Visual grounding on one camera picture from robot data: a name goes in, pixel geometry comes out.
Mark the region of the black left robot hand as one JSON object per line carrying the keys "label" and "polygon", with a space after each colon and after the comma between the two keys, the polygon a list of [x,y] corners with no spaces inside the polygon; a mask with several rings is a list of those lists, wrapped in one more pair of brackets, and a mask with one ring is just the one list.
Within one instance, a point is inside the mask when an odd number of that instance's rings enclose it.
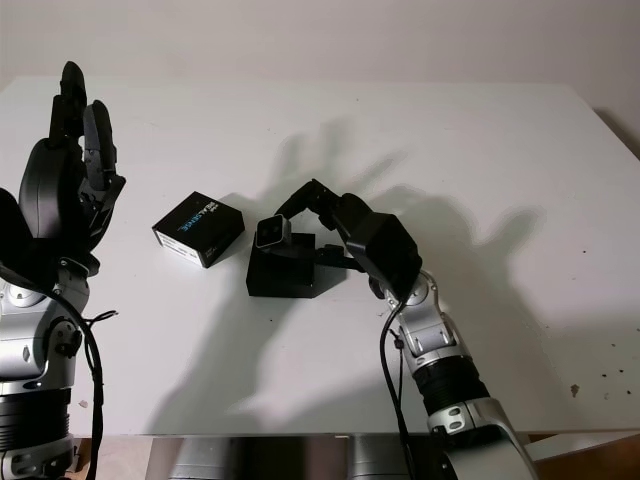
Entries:
{"label": "black left robot hand", "polygon": [[73,61],[62,71],[49,134],[29,156],[19,205],[31,234],[98,273],[92,250],[111,221],[126,179],[117,173],[117,148],[106,105],[87,101],[84,75]]}

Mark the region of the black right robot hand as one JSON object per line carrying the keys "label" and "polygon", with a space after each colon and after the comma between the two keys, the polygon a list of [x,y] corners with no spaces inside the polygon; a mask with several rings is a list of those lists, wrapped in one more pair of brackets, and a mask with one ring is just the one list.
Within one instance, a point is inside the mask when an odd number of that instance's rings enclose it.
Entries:
{"label": "black right robot hand", "polygon": [[[309,210],[317,215],[320,223],[329,231],[336,231],[347,251],[355,250],[348,245],[357,228],[364,222],[372,209],[358,196],[345,193],[339,196],[316,179],[312,179],[294,192],[277,210],[286,223],[293,217]],[[359,257],[348,258],[341,247],[325,245],[315,247],[277,247],[278,255],[311,260],[323,266],[352,269],[361,273],[372,274],[373,270],[367,260]]]}

